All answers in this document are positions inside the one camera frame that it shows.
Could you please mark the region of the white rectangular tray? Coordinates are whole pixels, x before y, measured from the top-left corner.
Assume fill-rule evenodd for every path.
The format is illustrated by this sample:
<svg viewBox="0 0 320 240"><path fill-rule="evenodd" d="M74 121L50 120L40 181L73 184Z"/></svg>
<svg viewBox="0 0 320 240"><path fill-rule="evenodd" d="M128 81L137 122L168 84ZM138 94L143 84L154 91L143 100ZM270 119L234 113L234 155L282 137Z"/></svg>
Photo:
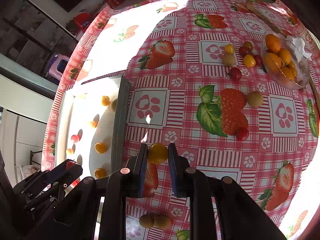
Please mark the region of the white rectangular tray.
<svg viewBox="0 0 320 240"><path fill-rule="evenodd" d="M68 90L59 111L55 164L81 165L81 178L102 168L107 175L123 164L125 123L131 84L123 76L81 82Z"/></svg>

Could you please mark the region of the red tomato on strawberry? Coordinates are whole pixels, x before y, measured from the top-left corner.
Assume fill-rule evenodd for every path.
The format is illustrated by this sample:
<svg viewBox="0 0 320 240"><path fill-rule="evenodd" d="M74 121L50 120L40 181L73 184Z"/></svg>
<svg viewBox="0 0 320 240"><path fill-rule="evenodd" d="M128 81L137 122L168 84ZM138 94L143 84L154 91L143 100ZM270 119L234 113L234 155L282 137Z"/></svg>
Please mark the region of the red tomato on strawberry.
<svg viewBox="0 0 320 240"><path fill-rule="evenodd" d="M249 137L249 131L245 127L240 127L235 134L235 137L238 141L244 141Z"/></svg>

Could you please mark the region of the purple plastic stool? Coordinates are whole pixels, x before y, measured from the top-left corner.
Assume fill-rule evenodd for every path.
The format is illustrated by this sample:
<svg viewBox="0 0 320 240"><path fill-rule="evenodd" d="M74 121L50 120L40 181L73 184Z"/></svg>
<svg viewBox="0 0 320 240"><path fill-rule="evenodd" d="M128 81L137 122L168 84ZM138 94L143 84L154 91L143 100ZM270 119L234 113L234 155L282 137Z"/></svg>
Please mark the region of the purple plastic stool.
<svg viewBox="0 0 320 240"><path fill-rule="evenodd" d="M44 77L55 78L60 81L68 61L68 56L54 53L45 66Z"/></svg>

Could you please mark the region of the green-brown fruit centre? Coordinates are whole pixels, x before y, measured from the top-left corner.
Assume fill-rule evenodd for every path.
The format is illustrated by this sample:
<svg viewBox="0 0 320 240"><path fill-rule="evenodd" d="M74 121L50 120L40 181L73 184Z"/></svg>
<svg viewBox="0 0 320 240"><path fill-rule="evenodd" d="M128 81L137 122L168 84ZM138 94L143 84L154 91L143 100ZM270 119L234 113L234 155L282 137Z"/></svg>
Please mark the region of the green-brown fruit centre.
<svg viewBox="0 0 320 240"><path fill-rule="evenodd" d="M259 91L252 91L247 95L247 102L251 107L259 107L263 104L263 94Z"/></svg>

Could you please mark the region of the red checkered strawberry tablecloth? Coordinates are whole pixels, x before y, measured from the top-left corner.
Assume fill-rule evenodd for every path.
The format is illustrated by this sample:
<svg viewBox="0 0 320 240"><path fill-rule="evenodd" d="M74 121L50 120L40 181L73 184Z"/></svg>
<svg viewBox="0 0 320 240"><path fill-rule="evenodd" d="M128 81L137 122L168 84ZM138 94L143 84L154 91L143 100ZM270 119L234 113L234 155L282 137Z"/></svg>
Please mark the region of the red checkered strawberry tablecloth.
<svg viewBox="0 0 320 240"><path fill-rule="evenodd" d="M150 0L105 7L76 46L58 85L44 137L43 170L55 164L62 98L95 77L131 82L123 158L141 143L176 145L204 174L230 176L287 239L305 237L319 207L319 121L312 91L288 90L258 66L243 64L243 44L260 53L270 28L247 0ZM225 53L235 65L225 66ZM228 76L231 68L239 81ZM247 95L263 94L251 107ZM238 141L245 127L249 137Z"/></svg>

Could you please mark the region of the wooden stick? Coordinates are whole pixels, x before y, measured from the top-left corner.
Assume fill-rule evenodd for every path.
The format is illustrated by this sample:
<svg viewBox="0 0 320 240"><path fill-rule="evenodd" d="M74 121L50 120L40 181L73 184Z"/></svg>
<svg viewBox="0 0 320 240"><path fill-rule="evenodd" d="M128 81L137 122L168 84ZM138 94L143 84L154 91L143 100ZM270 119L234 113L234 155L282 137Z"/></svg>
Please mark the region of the wooden stick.
<svg viewBox="0 0 320 240"><path fill-rule="evenodd" d="M262 14L259 10L256 9L252 1L246 1L246 7L251 13L255 14L255 16L260 18L271 28L272 31L266 32L264 37L267 34L273 34L280 39L282 46L287 47L287 36L276 25L274 25L264 14ZM260 53L264 61L264 67L268 74L270 74L272 79L274 79L274 81L276 81L281 86L289 90L305 90L306 86L310 85L311 90L313 92L313 96L316 100L319 100L319 93L317 92L316 85L314 84L312 76L310 75L310 66L306 57L303 57L298 63L296 63L301 71L301 74L305 74L306 77L302 78L302 80L298 82L296 82L296 79L291 80L290 78L285 76L284 72L275 63L268 64L268 61L271 61L272 59L268 56L268 53L266 52L266 42L264 37L262 38Z"/></svg>

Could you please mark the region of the orange mandarin front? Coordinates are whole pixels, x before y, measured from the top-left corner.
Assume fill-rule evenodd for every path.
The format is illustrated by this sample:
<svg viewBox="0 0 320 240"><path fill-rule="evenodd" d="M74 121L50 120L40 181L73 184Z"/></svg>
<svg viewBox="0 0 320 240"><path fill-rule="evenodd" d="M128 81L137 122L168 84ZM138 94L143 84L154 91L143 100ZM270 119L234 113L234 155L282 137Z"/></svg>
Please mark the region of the orange mandarin front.
<svg viewBox="0 0 320 240"><path fill-rule="evenodd" d="M295 76L294 76L293 72L291 72L291 70L289 68L283 66L280 69L288 79L290 79L290 80L294 80L295 79Z"/></svg>

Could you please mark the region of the orange mandarin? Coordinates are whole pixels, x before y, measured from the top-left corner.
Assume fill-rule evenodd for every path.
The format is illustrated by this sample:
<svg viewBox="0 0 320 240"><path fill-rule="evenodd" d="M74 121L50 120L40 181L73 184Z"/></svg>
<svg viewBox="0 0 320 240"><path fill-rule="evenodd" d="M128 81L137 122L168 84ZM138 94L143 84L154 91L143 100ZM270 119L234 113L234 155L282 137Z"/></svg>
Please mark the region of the orange mandarin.
<svg viewBox="0 0 320 240"><path fill-rule="evenodd" d="M270 72L278 73L282 66L281 59L274 53L266 53L264 56L264 65Z"/></svg>
<svg viewBox="0 0 320 240"><path fill-rule="evenodd" d="M290 80L294 80L295 79L295 76L294 76L293 72L291 72L291 70L289 68L283 66L280 69L288 79L290 79Z"/></svg>
<svg viewBox="0 0 320 240"><path fill-rule="evenodd" d="M279 37L273 34L267 34L265 37L266 47L273 53L278 53L281 49L281 42Z"/></svg>

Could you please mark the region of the yellow cherry tomato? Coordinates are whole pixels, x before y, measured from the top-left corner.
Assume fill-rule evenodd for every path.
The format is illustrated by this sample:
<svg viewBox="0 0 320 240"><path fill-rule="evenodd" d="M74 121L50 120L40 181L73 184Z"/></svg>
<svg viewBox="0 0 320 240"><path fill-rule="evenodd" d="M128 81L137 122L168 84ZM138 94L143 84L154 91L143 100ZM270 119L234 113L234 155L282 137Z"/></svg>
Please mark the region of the yellow cherry tomato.
<svg viewBox="0 0 320 240"><path fill-rule="evenodd" d="M256 65L256 61L252 55L247 54L243 58L243 64L248 68L252 68Z"/></svg>

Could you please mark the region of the orange mandarin middle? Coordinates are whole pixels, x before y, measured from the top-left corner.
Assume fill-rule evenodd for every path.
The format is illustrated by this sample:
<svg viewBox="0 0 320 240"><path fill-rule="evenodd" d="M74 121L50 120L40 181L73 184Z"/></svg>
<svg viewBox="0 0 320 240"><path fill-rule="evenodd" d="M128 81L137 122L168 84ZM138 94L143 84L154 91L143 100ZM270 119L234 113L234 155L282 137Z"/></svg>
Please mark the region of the orange mandarin middle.
<svg viewBox="0 0 320 240"><path fill-rule="evenodd" d="M264 65L270 72L278 73L282 66L281 59L274 53L266 53L264 56Z"/></svg>

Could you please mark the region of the green-brown round fruit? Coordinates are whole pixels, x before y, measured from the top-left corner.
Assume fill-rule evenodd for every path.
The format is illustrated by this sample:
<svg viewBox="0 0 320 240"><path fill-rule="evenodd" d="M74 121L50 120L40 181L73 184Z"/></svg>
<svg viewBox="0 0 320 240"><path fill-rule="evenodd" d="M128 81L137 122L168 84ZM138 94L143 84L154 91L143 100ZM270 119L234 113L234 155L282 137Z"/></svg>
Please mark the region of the green-brown round fruit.
<svg viewBox="0 0 320 240"><path fill-rule="evenodd" d="M225 55L222 58L222 61L225 66L235 65L235 57L231 53L225 53Z"/></svg>

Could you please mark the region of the clear glass fruit bowl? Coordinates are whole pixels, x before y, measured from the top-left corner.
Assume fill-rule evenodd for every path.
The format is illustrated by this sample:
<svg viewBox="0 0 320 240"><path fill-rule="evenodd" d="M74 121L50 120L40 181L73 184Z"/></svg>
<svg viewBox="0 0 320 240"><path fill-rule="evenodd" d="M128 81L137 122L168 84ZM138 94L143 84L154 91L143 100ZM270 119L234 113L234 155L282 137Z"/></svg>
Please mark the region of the clear glass fruit bowl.
<svg viewBox="0 0 320 240"><path fill-rule="evenodd" d="M272 51L270 51L268 48L266 48L266 52L267 53L273 53ZM282 61L282 66L281 67L287 67L291 70L291 72L293 72L296 82L302 80L302 78L306 77L305 74L301 74L301 71L298 67L298 65L296 63L298 63L299 61L296 61L296 59L294 58L293 54L289 51L288 47L284 47L281 45L281 49L278 53L274 53L276 54Z"/></svg>

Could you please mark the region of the red plastic chair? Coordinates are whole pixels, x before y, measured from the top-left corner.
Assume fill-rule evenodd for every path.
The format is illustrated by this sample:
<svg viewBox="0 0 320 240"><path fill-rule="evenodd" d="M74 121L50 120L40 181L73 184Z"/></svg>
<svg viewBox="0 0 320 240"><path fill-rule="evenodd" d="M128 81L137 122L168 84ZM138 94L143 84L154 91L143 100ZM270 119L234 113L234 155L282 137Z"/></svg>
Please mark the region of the red plastic chair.
<svg viewBox="0 0 320 240"><path fill-rule="evenodd" d="M82 12L75 16L74 22L80 29L86 29L90 24L90 15Z"/></svg>

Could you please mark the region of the white tissue in bowl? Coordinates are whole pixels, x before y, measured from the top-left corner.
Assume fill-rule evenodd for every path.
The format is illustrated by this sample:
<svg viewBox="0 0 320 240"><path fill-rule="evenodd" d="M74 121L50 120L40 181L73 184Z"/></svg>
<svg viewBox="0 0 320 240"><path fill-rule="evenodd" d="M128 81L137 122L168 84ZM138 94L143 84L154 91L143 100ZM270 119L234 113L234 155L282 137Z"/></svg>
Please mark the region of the white tissue in bowl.
<svg viewBox="0 0 320 240"><path fill-rule="evenodd" d="M301 61L302 59L311 59L311 53L306 52L304 49L305 42L302 38L288 35L286 37L286 45L296 61Z"/></svg>

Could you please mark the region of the orange mandarin top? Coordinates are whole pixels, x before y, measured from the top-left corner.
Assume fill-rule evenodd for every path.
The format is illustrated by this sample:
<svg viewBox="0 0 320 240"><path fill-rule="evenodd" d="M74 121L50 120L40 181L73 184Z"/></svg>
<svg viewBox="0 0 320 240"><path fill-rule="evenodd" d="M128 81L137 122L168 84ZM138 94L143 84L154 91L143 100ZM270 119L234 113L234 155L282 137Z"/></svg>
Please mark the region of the orange mandarin top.
<svg viewBox="0 0 320 240"><path fill-rule="evenodd" d="M273 53L278 53L281 49L281 42L279 37L273 34L267 34L265 37L266 47Z"/></svg>

